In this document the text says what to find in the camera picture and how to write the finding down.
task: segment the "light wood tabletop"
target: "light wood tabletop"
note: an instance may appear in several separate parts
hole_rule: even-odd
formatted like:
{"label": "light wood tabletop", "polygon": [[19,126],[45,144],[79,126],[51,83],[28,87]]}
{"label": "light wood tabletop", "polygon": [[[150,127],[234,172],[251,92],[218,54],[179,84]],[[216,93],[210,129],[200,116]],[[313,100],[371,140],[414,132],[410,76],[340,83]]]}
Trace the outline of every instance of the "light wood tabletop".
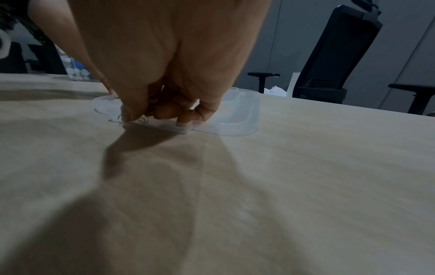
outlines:
{"label": "light wood tabletop", "polygon": [[174,135],[94,96],[0,91],[1,275],[435,272],[434,118],[263,96]]}

